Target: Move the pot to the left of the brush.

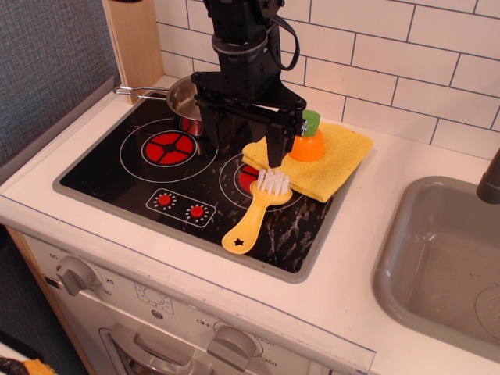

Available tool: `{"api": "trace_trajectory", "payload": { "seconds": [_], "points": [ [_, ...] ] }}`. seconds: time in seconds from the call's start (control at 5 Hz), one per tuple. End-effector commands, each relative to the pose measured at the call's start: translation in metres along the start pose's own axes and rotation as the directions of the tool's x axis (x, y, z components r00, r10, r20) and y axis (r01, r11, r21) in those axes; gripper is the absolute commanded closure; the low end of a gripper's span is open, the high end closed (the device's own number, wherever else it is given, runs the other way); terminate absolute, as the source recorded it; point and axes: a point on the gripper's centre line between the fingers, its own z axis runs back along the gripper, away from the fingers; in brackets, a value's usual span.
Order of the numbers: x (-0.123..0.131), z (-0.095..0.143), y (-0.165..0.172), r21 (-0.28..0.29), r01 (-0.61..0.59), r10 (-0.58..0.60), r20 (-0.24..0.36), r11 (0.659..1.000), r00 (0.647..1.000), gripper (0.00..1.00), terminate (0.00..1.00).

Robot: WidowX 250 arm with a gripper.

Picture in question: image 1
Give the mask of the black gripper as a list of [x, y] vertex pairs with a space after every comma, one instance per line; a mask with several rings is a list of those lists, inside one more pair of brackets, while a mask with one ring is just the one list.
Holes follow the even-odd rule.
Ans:
[[279, 33], [257, 33], [252, 41], [228, 41], [212, 36], [219, 57], [218, 71], [195, 72], [191, 81], [197, 88], [205, 132], [214, 147], [226, 147], [236, 129], [246, 123], [266, 132], [268, 165], [281, 166], [302, 129], [306, 101], [286, 88], [281, 73], [295, 67], [298, 56], [285, 66], [281, 59]]

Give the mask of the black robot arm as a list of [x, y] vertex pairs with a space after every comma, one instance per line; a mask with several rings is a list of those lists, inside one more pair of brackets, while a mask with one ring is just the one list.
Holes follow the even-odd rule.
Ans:
[[285, 66], [280, 31], [295, 30], [278, 16], [282, 1], [207, 1], [217, 72], [195, 72], [195, 102], [212, 145], [223, 148], [242, 125], [264, 127], [268, 165], [276, 168], [302, 134], [306, 101], [284, 86], [282, 71], [295, 68], [300, 51]]

